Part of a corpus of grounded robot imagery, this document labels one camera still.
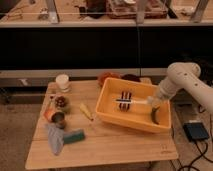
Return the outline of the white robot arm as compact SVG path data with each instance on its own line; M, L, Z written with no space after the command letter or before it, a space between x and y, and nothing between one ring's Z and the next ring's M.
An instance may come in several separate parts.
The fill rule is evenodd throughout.
M199 79L201 68L193 62L175 62L168 66L166 77L147 100L152 107L170 100L181 89L187 91L201 106L213 114L213 88Z

